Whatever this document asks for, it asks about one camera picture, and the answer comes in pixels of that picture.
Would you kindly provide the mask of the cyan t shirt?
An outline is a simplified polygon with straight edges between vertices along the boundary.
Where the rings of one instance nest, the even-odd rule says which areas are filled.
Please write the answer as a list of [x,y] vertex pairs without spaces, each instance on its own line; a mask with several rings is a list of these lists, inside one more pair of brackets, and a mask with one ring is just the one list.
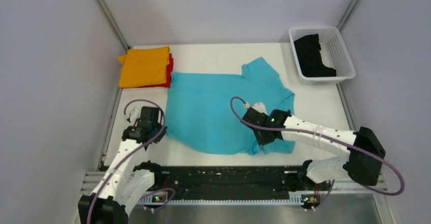
[[291,153],[295,142],[276,139],[260,146],[238,116],[244,102],[262,102],[268,111],[293,111],[294,93],[263,58],[242,65],[241,74],[172,73],[166,106],[167,135],[208,154]]

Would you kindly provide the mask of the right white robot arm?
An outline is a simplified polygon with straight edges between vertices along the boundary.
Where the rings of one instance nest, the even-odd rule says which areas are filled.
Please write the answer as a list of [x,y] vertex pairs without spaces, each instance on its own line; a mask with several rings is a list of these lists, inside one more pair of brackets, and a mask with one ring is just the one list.
[[386,151],[371,129],[331,129],[278,109],[267,114],[263,103],[246,103],[245,108],[242,122],[253,130],[258,145],[293,141],[333,154],[331,158],[309,159],[302,164],[297,174],[302,188],[312,189],[318,183],[345,178],[365,186],[377,185]]

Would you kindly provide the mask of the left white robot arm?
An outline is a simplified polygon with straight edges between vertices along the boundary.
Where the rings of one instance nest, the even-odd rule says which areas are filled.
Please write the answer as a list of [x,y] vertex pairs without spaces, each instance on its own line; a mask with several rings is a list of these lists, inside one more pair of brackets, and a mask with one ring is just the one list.
[[146,149],[165,135],[165,115],[157,106],[144,106],[122,133],[113,162],[89,195],[78,202],[80,223],[128,223],[129,215],[144,193],[157,190],[163,176],[156,171],[135,170],[145,160]]

